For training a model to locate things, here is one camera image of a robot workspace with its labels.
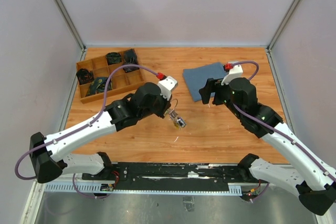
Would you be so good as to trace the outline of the large keyring with tagged keys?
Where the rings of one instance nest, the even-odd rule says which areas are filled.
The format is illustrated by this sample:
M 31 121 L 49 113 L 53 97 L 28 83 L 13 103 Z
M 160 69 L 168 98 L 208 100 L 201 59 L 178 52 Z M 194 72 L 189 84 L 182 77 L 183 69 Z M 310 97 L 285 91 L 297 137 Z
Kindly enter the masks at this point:
M 186 122 L 182 119 L 182 117 L 176 112 L 176 108 L 178 105 L 178 99 L 173 99 L 172 101 L 175 101 L 175 106 L 172 108 L 169 108 L 168 110 L 168 115 L 170 117 L 170 119 L 172 120 L 174 126 L 177 129 L 183 129 L 186 127 Z

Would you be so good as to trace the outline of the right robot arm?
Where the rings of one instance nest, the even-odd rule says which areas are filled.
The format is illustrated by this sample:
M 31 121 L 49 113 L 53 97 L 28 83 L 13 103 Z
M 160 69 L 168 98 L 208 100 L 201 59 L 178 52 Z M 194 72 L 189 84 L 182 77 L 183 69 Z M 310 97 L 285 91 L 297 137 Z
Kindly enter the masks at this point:
M 214 105 L 225 105 L 244 129 L 272 145 L 295 169 L 290 172 L 248 154 L 238 164 L 242 181 L 255 178 L 281 187 L 319 216 L 330 209 L 335 203 L 335 168 L 304 145 L 277 112 L 258 102 L 256 87 L 248 79 L 235 78 L 222 84 L 220 79 L 209 78 L 199 93 L 204 104 L 215 94 Z

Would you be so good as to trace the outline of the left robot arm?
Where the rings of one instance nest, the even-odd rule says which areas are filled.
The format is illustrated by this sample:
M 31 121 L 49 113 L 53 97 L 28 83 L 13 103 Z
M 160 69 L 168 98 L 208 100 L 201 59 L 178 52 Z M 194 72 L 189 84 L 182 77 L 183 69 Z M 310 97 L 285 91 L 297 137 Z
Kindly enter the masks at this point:
M 47 136 L 41 132 L 33 134 L 29 157 L 37 181 L 43 184 L 71 173 L 87 173 L 102 180 L 108 179 L 112 175 L 112 166 L 106 153 L 73 155 L 72 151 L 101 136 L 134 126 L 152 114 L 163 118 L 171 106 L 172 91 L 176 86 L 171 80 L 157 84 L 147 82 L 135 93 L 113 101 L 102 113 L 73 127 Z

